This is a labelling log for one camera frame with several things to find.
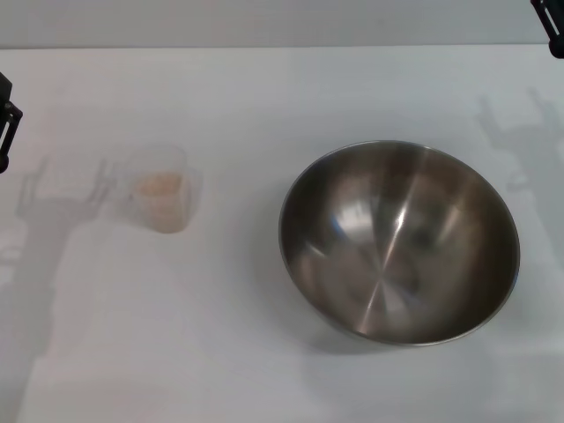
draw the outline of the white table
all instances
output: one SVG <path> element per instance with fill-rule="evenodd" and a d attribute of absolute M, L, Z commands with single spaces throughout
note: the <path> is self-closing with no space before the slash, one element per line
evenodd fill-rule
<path fill-rule="evenodd" d="M 3 51 L 0 71 L 25 113 L 0 176 L 2 423 L 563 421 L 564 62 L 546 46 Z M 287 276 L 290 183 L 370 139 L 454 154 L 513 212 L 521 274 L 475 334 L 374 348 Z M 86 202 L 100 163 L 151 142 L 190 156 L 181 234 L 136 226 L 116 193 Z"/>

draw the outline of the white tabletop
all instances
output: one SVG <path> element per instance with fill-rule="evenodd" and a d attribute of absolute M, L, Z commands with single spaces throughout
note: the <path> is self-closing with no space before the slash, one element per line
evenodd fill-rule
<path fill-rule="evenodd" d="M 546 46 L 3 51 L 0 71 L 25 113 L 0 176 L 2 423 L 564 420 L 564 62 Z M 371 139 L 453 154 L 508 203 L 521 273 L 473 335 L 374 346 L 293 287 L 286 191 Z M 180 234 L 115 192 L 87 201 L 103 163 L 154 142 L 189 154 Z"/>

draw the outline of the stainless steel bowl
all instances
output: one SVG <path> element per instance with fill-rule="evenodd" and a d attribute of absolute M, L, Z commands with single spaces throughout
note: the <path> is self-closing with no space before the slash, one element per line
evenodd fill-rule
<path fill-rule="evenodd" d="M 519 240 L 477 172 L 398 141 L 331 152 L 291 187 L 279 240 L 315 308 L 366 338 L 431 345 L 460 338 L 509 297 Z"/>

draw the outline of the white wall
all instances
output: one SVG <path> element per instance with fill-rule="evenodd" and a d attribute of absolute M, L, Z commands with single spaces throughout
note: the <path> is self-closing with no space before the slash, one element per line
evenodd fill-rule
<path fill-rule="evenodd" d="M 529 0 L 4 0 L 1 47 L 532 43 Z"/>

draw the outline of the bowl rim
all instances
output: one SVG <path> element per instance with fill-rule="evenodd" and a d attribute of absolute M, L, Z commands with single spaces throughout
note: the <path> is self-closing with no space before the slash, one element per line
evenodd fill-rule
<path fill-rule="evenodd" d="M 333 156 L 333 155 L 335 155 L 339 152 L 342 152 L 344 150 L 349 150 L 349 149 L 359 147 L 359 146 L 362 146 L 362 145 L 374 145 L 374 144 L 405 145 L 405 146 L 409 146 L 409 147 L 416 148 L 416 149 L 429 150 L 430 152 L 439 154 L 443 157 L 446 157 L 447 159 L 454 160 L 460 166 L 464 167 L 467 170 L 470 170 L 473 174 L 475 174 L 481 181 L 483 181 L 486 184 L 486 186 L 494 193 L 494 195 L 497 197 L 497 199 L 501 202 L 501 205 L 502 205 L 503 209 L 505 210 L 505 212 L 506 212 L 506 214 L 509 218 L 509 224 L 511 225 L 511 229 L 512 229 L 511 232 L 512 232 L 512 234 L 513 234 L 513 236 L 515 237 L 515 240 L 516 240 L 516 251 L 515 251 L 516 262 L 515 262 L 515 266 L 514 266 L 514 270 L 513 270 L 513 280 L 511 281 L 511 285 L 509 286 L 509 289 L 506 292 L 503 300 L 501 300 L 500 304 L 497 306 L 497 308 L 494 311 L 492 311 L 492 313 L 490 313 L 482 322 L 480 322 L 476 326 L 468 329 L 465 332 L 459 333 L 458 335 L 456 335 L 454 337 L 442 339 L 442 340 L 439 340 L 439 341 L 420 342 L 420 343 L 395 342 L 395 341 L 389 341 L 389 340 L 383 339 L 383 338 L 372 338 L 368 335 L 365 335 L 361 332 L 358 332 L 357 330 L 346 327 L 343 323 L 338 321 L 335 317 L 333 317 L 329 313 L 326 313 L 325 311 L 318 308 L 313 303 L 313 301 L 311 299 L 309 299 L 309 297 L 306 295 L 306 293 L 304 293 L 304 291 L 300 288 L 300 286 L 294 280 L 294 275 L 292 273 L 292 270 L 290 269 L 290 265 L 289 265 L 289 263 L 286 259 L 286 255 L 284 253 L 284 248 L 282 246 L 282 220 L 283 220 L 285 212 L 286 212 L 286 206 L 287 206 L 288 199 L 289 199 L 290 195 L 292 194 L 293 189 L 302 180 L 302 178 L 305 176 L 305 174 L 307 174 L 309 172 L 309 170 L 311 168 L 313 168 L 316 165 L 318 165 L 319 163 L 327 160 L 331 156 Z M 520 265 L 521 265 L 521 242 L 519 240 L 519 233 L 517 231 L 517 226 L 516 226 L 515 220 L 513 219 L 513 215 L 511 214 L 511 210 L 509 209 L 508 205 L 503 200 L 503 197 L 500 195 L 500 193 L 497 191 L 497 189 L 495 189 L 495 187 L 484 176 L 482 176 L 478 171 L 476 171 L 474 168 L 472 168 L 471 166 L 467 165 L 466 163 L 464 163 L 460 159 L 457 159 L 456 157 L 454 157 L 454 156 L 452 156 L 448 153 L 442 152 L 441 150 L 438 150 L 438 149 L 433 148 L 433 147 L 429 147 L 427 145 L 417 144 L 417 143 L 413 143 L 413 142 L 410 142 L 410 141 L 397 141 L 397 140 L 363 141 L 363 142 L 360 142 L 360 143 L 345 145 L 345 146 L 339 147 L 335 150 L 332 150 L 330 152 L 325 153 L 323 156 L 321 156 L 317 160 L 313 161 L 308 167 L 306 167 L 298 175 L 298 177 L 293 181 L 292 185 L 290 186 L 290 188 L 286 192 L 286 196 L 284 197 L 284 202 L 282 203 L 282 207 L 280 208 L 280 214 L 278 215 L 278 247 L 280 249 L 280 255 L 282 256 L 282 261 L 284 262 L 284 266 L 286 267 L 286 271 L 288 272 L 288 275 L 290 276 L 290 279 L 292 280 L 294 286 L 296 288 L 298 288 L 300 293 L 304 296 L 304 298 L 308 301 L 308 303 L 318 313 L 320 313 L 324 318 L 328 319 L 331 323 L 336 324 L 339 328 L 341 328 L 341 329 L 343 329 L 343 330 L 345 330 L 349 333 L 352 333 L 354 335 L 368 339 L 370 341 L 374 341 L 376 343 L 385 344 L 385 345 L 393 345 L 393 346 L 414 346 L 415 347 L 415 346 L 430 346 L 430 345 L 446 344 L 448 342 L 455 341 L 455 340 L 460 339 L 460 338 L 464 338 L 464 337 L 472 334 L 476 330 L 480 329 L 486 323 L 490 322 L 500 312 L 500 310 L 503 308 L 503 306 L 505 306 L 505 304 L 507 303 L 509 297 L 511 296 L 511 294 L 513 293 L 513 290 L 515 289 L 516 282 L 517 282 L 517 279 L 518 279 L 518 276 L 519 276 Z"/>

